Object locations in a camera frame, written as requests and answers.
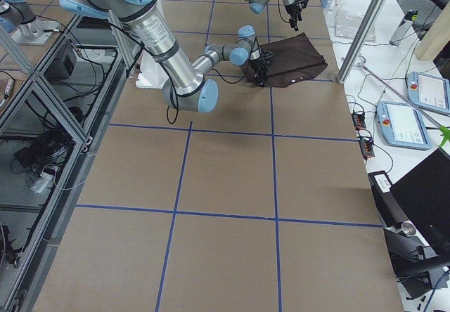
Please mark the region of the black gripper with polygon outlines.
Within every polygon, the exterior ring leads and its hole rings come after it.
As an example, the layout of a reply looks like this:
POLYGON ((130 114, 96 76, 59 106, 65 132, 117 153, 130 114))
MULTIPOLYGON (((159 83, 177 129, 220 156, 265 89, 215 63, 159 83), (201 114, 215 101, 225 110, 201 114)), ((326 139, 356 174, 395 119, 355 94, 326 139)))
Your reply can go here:
POLYGON ((289 24, 296 32, 299 30, 297 21, 302 21, 302 10, 307 7, 309 0, 283 0, 285 10, 290 16, 289 24))
POLYGON ((271 61, 274 59, 274 53, 271 51, 262 51, 257 59, 250 61, 250 66, 253 69, 253 82, 259 84, 260 87, 265 87, 267 72, 271 61))

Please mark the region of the neighbour robot arm base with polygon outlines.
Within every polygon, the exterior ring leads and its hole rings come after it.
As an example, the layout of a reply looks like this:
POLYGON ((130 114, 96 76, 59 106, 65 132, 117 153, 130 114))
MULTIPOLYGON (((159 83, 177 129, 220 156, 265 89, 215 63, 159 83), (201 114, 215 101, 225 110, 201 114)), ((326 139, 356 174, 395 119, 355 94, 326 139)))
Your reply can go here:
POLYGON ((1 0, 1 26, 18 45, 43 46, 53 33, 64 32, 58 21, 42 21, 26 0, 1 0))

